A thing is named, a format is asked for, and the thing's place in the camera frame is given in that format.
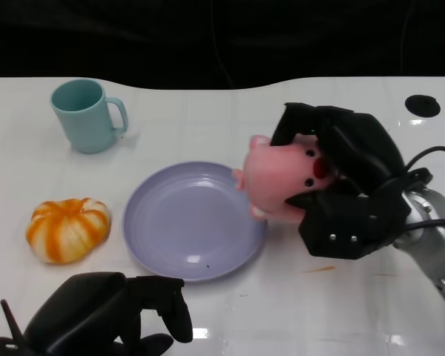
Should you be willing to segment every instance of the table surface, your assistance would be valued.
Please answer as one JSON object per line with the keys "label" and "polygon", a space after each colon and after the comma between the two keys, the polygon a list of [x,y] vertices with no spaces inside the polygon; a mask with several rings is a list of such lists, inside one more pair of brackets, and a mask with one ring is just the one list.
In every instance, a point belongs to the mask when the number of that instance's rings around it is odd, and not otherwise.
{"label": "table surface", "polygon": [[[236,91],[146,90],[100,81],[107,95],[125,103],[130,127],[112,148],[85,155],[70,149],[49,105],[52,90],[67,80],[0,79],[0,299],[8,300],[22,330],[73,274],[148,274],[122,238],[122,212],[135,187],[175,162],[240,167],[250,135],[270,136],[285,102],[370,113],[405,160],[445,145],[445,78],[297,79]],[[434,96],[441,113],[413,116],[404,107],[412,94]],[[445,194],[445,155],[422,163],[435,176],[431,187]],[[79,263],[42,264],[24,238],[33,208],[69,197],[108,205],[109,239]],[[358,261],[316,258],[296,226],[271,224],[256,260],[213,282],[188,284],[184,296],[195,339],[175,344],[167,355],[445,355],[445,303],[409,256],[393,247]],[[164,331],[156,312],[142,313],[142,334]],[[0,308],[0,335],[9,334]]]}

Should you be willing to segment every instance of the mug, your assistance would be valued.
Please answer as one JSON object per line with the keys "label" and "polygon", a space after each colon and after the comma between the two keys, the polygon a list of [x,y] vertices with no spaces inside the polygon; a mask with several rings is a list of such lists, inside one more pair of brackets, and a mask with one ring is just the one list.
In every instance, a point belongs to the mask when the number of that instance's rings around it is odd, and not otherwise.
{"label": "mug", "polygon": [[[93,80],[64,83],[51,94],[51,106],[73,148],[95,154],[112,146],[117,134],[127,131],[128,118],[120,99],[105,96],[104,88]],[[108,102],[117,105],[123,127],[115,128]]]}

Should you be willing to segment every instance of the orange pumpkin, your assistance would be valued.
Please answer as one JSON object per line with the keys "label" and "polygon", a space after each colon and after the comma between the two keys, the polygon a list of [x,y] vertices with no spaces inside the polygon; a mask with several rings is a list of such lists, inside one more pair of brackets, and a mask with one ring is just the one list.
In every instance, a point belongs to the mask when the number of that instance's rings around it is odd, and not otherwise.
{"label": "orange pumpkin", "polygon": [[43,202],[33,212],[27,241],[36,256],[48,263],[70,263],[83,258],[107,239],[111,213],[91,198]]}

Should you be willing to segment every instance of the purple plate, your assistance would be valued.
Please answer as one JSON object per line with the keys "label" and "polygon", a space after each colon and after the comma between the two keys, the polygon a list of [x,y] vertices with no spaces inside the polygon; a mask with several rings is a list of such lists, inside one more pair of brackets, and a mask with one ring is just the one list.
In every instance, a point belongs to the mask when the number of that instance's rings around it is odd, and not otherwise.
{"label": "purple plate", "polygon": [[266,224],[250,216],[231,169],[210,162],[167,167],[145,180],[122,218],[125,243],[146,269],[186,281],[210,280],[249,260]]}

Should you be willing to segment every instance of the plush toy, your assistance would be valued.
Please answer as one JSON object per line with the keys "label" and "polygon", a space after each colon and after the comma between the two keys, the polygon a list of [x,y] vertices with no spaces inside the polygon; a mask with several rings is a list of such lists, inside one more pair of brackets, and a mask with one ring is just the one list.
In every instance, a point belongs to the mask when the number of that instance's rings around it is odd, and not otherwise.
{"label": "plush toy", "polygon": [[300,223],[305,211],[286,203],[296,194],[324,189],[334,173],[314,136],[297,135],[292,144],[270,146],[270,138],[251,138],[243,169],[234,169],[237,188],[247,191],[251,213],[260,220]]}
{"label": "plush toy", "polygon": [[70,263],[83,258],[104,241],[111,213],[94,199],[43,202],[33,212],[26,238],[35,255],[47,263]]}

